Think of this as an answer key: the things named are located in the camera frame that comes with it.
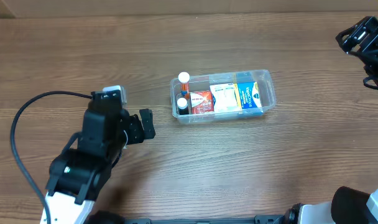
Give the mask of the red medicine box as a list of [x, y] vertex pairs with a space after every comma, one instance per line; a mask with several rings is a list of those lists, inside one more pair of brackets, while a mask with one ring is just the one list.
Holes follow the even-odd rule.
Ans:
[[214, 111], [213, 95], [209, 90], [191, 92], [190, 101], [193, 114], [212, 113]]

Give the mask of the white plaster box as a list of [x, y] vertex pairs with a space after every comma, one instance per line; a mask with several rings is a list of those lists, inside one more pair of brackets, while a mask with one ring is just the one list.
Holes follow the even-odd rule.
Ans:
[[223, 83], [210, 86], [214, 100], [215, 113], [239, 111], [234, 83]]

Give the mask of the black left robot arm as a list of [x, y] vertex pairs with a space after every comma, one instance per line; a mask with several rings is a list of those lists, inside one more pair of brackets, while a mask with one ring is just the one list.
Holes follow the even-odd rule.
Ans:
[[121, 158], [122, 150], [155, 137], [152, 111], [131, 115], [123, 87], [91, 94], [81, 131], [51, 163], [42, 223], [84, 223]]

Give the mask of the clear plastic container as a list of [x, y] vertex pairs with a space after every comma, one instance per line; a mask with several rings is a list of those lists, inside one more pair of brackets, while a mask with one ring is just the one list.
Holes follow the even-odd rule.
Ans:
[[[260, 100], [262, 103], [262, 109], [264, 113], [272, 109], [276, 105], [276, 96], [274, 91], [274, 85], [272, 77], [268, 70], [250, 70], [241, 72], [251, 72], [254, 80], [258, 83], [260, 90]], [[237, 72], [227, 72], [227, 73], [214, 73], [207, 75], [190, 75], [189, 92], [194, 91], [211, 91], [210, 86], [223, 83], [234, 83], [234, 74]], [[179, 123], [181, 124], [195, 124], [195, 123], [209, 123], [212, 121], [219, 120], [231, 120], [231, 119], [241, 119], [250, 118], [256, 116], [245, 115], [239, 111], [231, 111], [227, 113], [204, 113], [204, 114], [193, 114], [191, 112], [191, 101], [190, 98], [187, 100], [189, 107], [189, 114], [179, 115], [177, 108], [177, 100], [182, 96], [181, 86], [178, 81], [178, 77], [174, 78], [170, 82], [170, 97], [172, 104], [172, 114]]]

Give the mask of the orange tablet tube white cap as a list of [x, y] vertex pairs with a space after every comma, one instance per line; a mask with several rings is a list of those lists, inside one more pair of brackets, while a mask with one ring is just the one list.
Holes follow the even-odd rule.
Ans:
[[188, 72], [180, 72], [178, 74], [178, 81], [180, 82], [181, 86], [181, 94], [185, 99], [190, 98], [190, 92], [189, 92], [189, 82], [190, 80], [190, 75]]

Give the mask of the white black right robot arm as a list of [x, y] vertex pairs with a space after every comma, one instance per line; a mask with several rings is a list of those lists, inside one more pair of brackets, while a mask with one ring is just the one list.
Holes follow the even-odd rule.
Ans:
[[[355, 25], [340, 32], [336, 40], [347, 54], [361, 59], [367, 77], [364, 86], [378, 90], [378, 26]], [[378, 223], [378, 188], [367, 194], [340, 187], [331, 202], [296, 204], [275, 223]]]

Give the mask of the dark syrup bottle white cap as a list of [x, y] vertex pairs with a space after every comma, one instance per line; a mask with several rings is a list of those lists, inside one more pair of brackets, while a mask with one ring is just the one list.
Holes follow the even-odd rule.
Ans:
[[181, 97], [177, 100], [177, 108], [179, 115], [186, 115], [189, 114], [189, 107], [187, 99], [184, 97]]

